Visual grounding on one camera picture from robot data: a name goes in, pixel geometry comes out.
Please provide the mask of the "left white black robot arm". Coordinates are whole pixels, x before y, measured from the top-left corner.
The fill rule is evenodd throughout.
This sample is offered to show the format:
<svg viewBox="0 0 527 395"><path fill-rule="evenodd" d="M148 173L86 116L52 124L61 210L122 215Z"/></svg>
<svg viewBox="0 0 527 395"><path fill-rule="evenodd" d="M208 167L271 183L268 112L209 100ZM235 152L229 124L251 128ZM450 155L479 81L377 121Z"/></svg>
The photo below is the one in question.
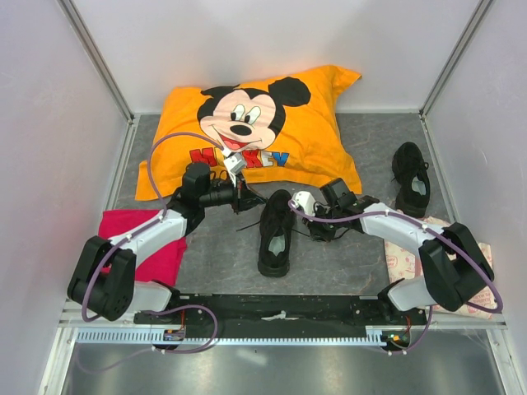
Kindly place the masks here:
<svg viewBox="0 0 527 395"><path fill-rule="evenodd" d="M242 174L245 160L235 154L224 161L226 179L213 179L209 165L189 165L182 184L170 201L151 219L110 239L89 238L68 285L68 298L81 306L86 322L104 318L115 321L144 306L162 323L180 316L180 302L159 281L139 282L136 270L166 245L197 229L208 207L231 206L247 211L266 202L252 191Z"/></svg>

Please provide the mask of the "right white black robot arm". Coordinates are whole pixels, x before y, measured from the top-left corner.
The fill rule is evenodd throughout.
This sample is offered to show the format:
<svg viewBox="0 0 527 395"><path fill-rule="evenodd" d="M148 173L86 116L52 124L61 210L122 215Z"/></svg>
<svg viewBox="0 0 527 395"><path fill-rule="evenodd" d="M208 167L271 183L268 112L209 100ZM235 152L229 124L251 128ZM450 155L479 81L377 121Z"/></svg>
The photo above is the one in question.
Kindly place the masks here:
<svg viewBox="0 0 527 395"><path fill-rule="evenodd" d="M495 310L501 311L494 272L465 225L427 224L374 197L356 197L342 179L331 181L320 191L323 203L307 191L295 193L289 202L312 239L330 241L338 229L356 230L395 244L421 263L421 275L397 280L381 291L383 299L376 310L383 322L397 323L408 310L424 306L439 305L455 312L464 305L472 306L473 297L484 289L492 292Z"/></svg>

